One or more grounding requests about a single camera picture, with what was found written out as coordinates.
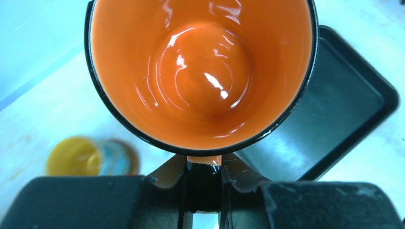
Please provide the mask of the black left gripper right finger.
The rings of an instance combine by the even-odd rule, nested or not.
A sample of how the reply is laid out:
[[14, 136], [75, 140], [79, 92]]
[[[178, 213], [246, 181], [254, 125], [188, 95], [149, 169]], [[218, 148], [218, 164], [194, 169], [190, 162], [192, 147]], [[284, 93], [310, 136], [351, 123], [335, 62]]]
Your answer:
[[222, 157], [222, 229], [402, 229], [389, 197], [366, 182], [276, 182]]

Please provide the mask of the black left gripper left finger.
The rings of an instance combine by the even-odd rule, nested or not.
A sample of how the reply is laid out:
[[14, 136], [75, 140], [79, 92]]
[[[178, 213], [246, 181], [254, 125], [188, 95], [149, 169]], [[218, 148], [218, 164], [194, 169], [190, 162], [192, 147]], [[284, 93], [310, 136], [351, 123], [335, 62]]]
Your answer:
[[190, 229], [186, 158], [148, 176], [38, 177], [19, 192], [3, 229]]

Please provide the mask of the blue mug yellow inside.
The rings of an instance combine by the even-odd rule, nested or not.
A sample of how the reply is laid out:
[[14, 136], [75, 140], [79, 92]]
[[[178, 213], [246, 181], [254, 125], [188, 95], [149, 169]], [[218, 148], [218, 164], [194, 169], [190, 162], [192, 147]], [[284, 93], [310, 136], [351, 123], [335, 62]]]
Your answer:
[[126, 176], [139, 173], [139, 157], [117, 139], [72, 136], [58, 142], [45, 164], [48, 176]]

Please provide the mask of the black mug orange inside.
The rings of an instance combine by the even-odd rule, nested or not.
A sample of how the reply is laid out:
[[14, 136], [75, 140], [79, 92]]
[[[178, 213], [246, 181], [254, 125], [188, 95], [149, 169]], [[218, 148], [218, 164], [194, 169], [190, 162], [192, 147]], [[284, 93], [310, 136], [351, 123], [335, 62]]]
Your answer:
[[315, 66], [312, 0], [91, 0], [85, 56], [108, 111], [187, 156], [191, 212], [219, 211], [224, 156], [277, 129]]

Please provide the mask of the black serving tray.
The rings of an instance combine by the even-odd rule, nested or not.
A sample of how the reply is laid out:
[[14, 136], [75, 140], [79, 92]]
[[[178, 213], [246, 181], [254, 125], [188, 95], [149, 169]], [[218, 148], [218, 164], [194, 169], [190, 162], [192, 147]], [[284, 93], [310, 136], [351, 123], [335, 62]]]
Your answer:
[[335, 30], [319, 32], [316, 66], [297, 107], [273, 133], [237, 153], [270, 180], [319, 179], [399, 104], [396, 89]]

